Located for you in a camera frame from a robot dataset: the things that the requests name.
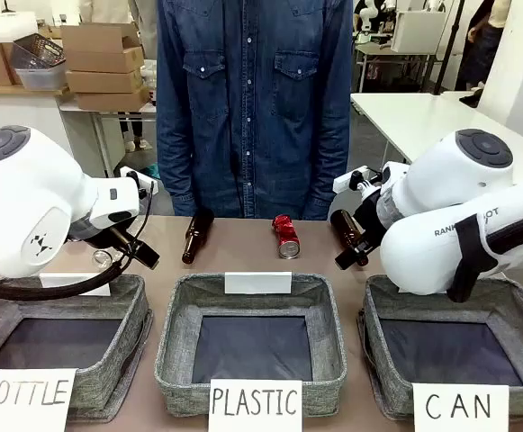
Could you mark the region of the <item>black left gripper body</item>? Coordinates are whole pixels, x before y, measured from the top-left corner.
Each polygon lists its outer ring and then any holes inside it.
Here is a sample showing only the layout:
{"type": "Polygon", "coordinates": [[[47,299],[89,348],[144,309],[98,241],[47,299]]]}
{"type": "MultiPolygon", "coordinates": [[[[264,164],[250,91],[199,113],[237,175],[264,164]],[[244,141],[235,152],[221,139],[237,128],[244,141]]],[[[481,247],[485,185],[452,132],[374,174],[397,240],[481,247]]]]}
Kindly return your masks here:
{"type": "Polygon", "coordinates": [[[134,252],[136,250],[137,239],[126,229],[111,226],[107,231],[107,236],[111,248],[115,248],[121,252],[134,252]]]}

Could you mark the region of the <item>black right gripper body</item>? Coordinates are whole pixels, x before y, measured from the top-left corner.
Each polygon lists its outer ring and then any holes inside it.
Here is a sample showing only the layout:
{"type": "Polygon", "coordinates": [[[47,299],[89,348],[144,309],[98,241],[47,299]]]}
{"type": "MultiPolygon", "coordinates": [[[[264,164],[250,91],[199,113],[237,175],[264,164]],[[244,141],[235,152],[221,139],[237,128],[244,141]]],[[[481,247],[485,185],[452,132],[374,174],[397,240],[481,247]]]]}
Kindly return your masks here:
{"type": "Polygon", "coordinates": [[[354,212],[354,218],[363,230],[358,240],[357,249],[365,254],[371,253],[381,245],[383,236],[387,231],[377,215],[376,206],[379,197],[379,191],[371,193],[354,212]]]}

